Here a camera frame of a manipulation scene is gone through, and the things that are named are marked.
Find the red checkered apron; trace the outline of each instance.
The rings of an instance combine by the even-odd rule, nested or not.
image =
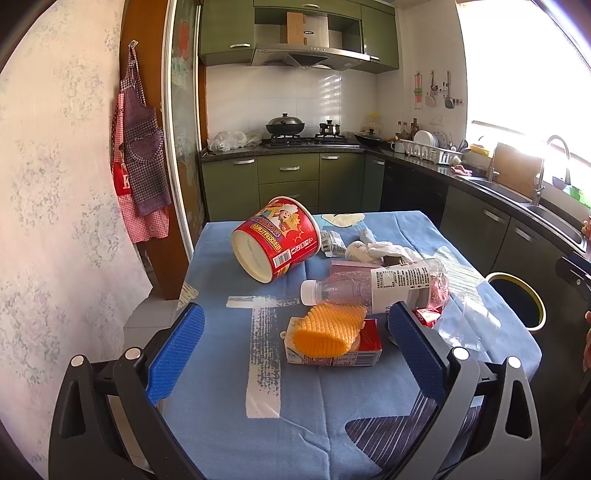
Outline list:
[[[130,52],[130,58],[136,58],[135,49]],[[137,75],[136,81],[139,79],[137,72],[137,64],[134,65]],[[113,163],[111,167],[111,174],[113,175],[113,183],[115,185],[115,192],[119,201],[119,207],[123,215],[123,222],[127,228],[129,238],[133,243],[145,242],[151,238],[165,238],[168,236],[168,210],[162,207],[155,210],[148,215],[140,216],[137,206],[131,196],[131,187],[129,185],[129,175],[125,167],[124,155],[122,152],[122,145],[124,142],[124,123],[123,113],[125,104],[125,92],[128,76],[131,69],[128,66],[128,75],[126,79],[121,81],[119,95],[117,96],[117,107],[115,109],[115,116],[113,117],[112,125],[112,144],[113,144]],[[144,91],[139,84],[139,95],[145,104]]]

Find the purple checkered apron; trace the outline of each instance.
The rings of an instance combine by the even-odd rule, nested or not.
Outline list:
[[[125,165],[132,197],[139,214],[144,216],[172,201],[164,165],[164,133],[158,127],[156,109],[146,106],[134,47],[129,47],[127,73],[121,88],[125,99]]]

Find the dish rack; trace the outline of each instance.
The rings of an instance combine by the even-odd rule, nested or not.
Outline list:
[[[445,148],[431,147],[410,140],[396,140],[396,143],[398,142],[403,144],[406,155],[428,160],[435,165],[449,165],[454,155],[457,155],[460,159],[463,157],[462,153],[446,150]]]

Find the wallpaper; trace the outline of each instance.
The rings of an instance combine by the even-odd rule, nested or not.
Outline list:
[[[118,357],[150,292],[109,169],[124,0],[57,0],[0,74],[0,419],[47,477],[71,357]]]

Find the table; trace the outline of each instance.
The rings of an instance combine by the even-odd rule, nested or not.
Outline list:
[[[541,361],[535,340],[503,299],[421,212],[367,213],[339,231],[346,245],[369,227],[377,240],[441,259],[451,291],[467,291],[501,321],[495,362],[521,359],[529,378]],[[162,415],[173,435],[210,480],[349,480],[381,471],[349,438],[348,422],[408,415],[416,384],[378,318],[383,352],[374,367],[287,364],[280,333],[304,316],[300,284],[321,280],[330,260],[322,252],[271,284],[252,279],[238,264],[230,233],[239,222],[208,223],[196,245],[186,283],[206,314],[197,344]]]

